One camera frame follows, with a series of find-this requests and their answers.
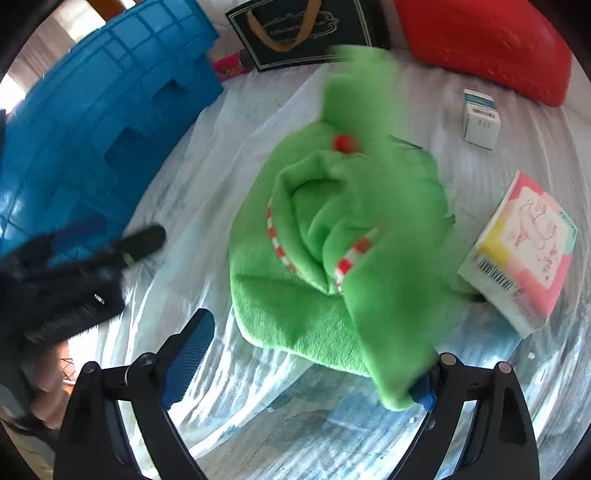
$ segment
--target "red plastic container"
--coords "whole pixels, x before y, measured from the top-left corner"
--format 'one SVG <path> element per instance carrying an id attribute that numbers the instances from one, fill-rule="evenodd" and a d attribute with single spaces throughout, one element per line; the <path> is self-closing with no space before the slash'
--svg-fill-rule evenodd
<path id="1" fill-rule="evenodd" d="M 423 62 L 507 85 L 560 106 L 571 53 L 527 0 L 394 0 L 412 52 Z"/>

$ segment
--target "plastic sheet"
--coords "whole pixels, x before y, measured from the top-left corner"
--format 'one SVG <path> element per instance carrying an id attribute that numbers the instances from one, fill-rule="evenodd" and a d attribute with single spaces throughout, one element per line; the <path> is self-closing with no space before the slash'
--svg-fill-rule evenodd
<path id="1" fill-rule="evenodd" d="M 399 59 L 393 87 L 406 106 L 392 133 L 434 154 L 457 218 L 449 244 L 459 252 L 448 258 L 444 249 L 442 261 L 459 265 L 516 169 L 555 197 L 580 229 L 567 283 L 546 327 L 520 341 L 490 305 L 459 303 L 449 311 L 457 327 L 437 345 L 468 365 L 492 367 L 506 359 L 515 366 L 534 422 L 541 477 L 549 480 L 591 420 L 591 124 L 567 107 L 547 108 L 485 80 Z M 424 414 L 419 406 L 400 413 L 384 409 L 368 378 L 251 346 L 232 314 L 232 219 L 271 149 L 317 116 L 324 78 L 335 68 L 251 73 L 225 84 L 226 92 L 164 164 L 129 226 L 162 223 L 169 235 L 164 252 L 126 278 L 124 315 L 70 347 L 77 365 L 86 359 L 120 365 L 156 351 L 198 307 L 210 309 L 216 318 L 212 347 L 170 413 L 212 480 L 386 478 Z M 492 151 L 462 140 L 464 88 L 496 101 L 502 127 Z M 453 469 L 469 414 L 470 406 L 440 477 Z M 139 463 L 154 476 L 133 416 L 129 410 L 124 415 Z"/>

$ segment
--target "green plush fabric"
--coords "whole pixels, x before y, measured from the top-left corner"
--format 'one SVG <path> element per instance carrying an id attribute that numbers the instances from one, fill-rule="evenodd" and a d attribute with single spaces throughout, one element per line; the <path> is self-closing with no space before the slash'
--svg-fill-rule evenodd
<path id="1" fill-rule="evenodd" d="M 451 221 L 432 156 L 389 135 L 394 65 L 383 50 L 349 47 L 327 83 L 321 118 L 285 138 L 263 166 L 230 237 L 238 325 L 254 345 L 369 375 L 384 405 L 411 404 L 409 386 L 434 361 L 449 329 L 434 257 Z M 332 147 L 350 135 L 359 154 Z M 271 200 L 277 239 L 267 232 Z M 378 239 L 347 273 L 335 268 L 375 228 Z"/>

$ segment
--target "bag handle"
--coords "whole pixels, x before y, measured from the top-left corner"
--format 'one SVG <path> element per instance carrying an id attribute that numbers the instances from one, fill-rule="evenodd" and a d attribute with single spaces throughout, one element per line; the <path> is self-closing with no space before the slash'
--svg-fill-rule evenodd
<path id="1" fill-rule="evenodd" d="M 306 41 L 310 37 L 321 5 L 322 0 L 308 0 L 308 6 L 306 7 L 306 13 L 304 14 L 304 20 L 301 23 L 300 31 L 297 34 L 295 40 L 287 44 L 276 42 L 269 35 L 267 35 L 267 32 L 265 32 L 260 22 L 255 18 L 252 10 L 246 12 L 246 19 L 248 20 L 248 26 L 251 28 L 252 32 L 267 47 L 269 47 L 271 50 L 285 53 L 293 50 L 300 43 Z"/>

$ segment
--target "blue basket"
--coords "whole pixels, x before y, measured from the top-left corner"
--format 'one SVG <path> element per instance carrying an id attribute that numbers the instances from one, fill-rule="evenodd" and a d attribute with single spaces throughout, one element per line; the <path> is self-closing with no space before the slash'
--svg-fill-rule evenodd
<path id="1" fill-rule="evenodd" d="M 194 0 L 147 0 L 89 35 L 8 122 L 0 164 L 0 254 L 100 215 L 119 237 L 150 181 L 222 91 L 205 52 L 217 32 Z"/>

